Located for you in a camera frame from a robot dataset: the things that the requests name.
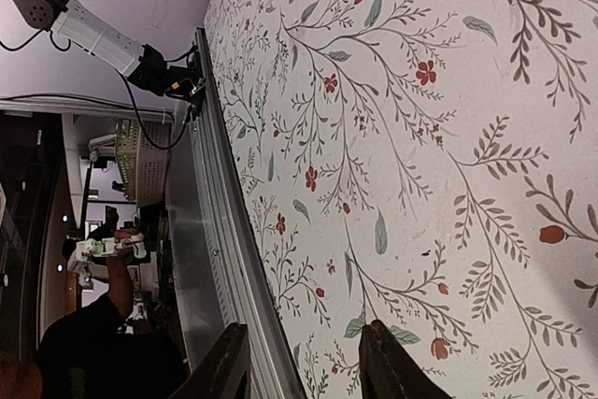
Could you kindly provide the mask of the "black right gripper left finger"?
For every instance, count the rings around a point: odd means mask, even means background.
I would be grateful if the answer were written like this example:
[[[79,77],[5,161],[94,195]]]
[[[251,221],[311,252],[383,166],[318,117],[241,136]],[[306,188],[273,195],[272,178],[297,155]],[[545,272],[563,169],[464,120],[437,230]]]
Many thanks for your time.
[[[239,399],[249,397],[249,331],[229,324],[204,360],[172,394],[172,399]]]

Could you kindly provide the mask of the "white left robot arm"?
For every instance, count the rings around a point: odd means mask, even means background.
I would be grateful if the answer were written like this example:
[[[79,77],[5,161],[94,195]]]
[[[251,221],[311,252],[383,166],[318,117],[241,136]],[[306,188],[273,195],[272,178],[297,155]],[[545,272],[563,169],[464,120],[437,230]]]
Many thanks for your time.
[[[118,31],[78,0],[12,1],[32,28],[70,40],[137,88],[164,95],[168,66],[163,55]]]

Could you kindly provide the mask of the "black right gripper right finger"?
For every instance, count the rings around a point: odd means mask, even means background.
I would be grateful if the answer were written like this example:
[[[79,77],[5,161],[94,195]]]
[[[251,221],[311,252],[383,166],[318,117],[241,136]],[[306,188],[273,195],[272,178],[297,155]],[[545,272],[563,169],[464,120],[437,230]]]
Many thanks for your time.
[[[362,398],[449,399],[380,320],[366,324],[359,344]]]

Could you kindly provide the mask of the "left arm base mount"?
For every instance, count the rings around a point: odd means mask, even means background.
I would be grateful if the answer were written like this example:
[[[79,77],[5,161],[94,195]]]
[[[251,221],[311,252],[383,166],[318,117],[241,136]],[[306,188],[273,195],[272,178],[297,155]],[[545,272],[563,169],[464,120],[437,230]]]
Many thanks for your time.
[[[196,44],[177,59],[168,61],[164,95],[184,104],[183,125],[199,116],[206,100],[206,78]]]

